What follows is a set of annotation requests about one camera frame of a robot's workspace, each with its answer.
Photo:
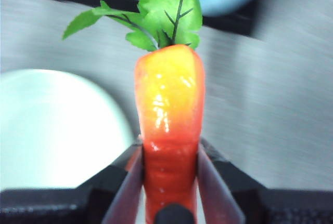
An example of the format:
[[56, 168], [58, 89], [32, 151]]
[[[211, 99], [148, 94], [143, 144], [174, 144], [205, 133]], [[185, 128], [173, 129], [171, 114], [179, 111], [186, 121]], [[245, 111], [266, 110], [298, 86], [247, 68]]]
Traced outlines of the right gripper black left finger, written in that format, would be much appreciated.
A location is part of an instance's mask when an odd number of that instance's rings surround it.
[[86, 223], [135, 223], [143, 184], [142, 142], [78, 186], [87, 193]]

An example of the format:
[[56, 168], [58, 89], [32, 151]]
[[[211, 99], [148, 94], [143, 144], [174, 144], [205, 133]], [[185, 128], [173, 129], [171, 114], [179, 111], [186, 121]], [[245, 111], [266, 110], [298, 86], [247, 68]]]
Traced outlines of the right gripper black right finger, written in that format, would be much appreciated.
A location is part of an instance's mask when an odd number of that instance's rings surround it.
[[201, 139], [197, 179], [206, 223], [263, 223], [265, 186]]

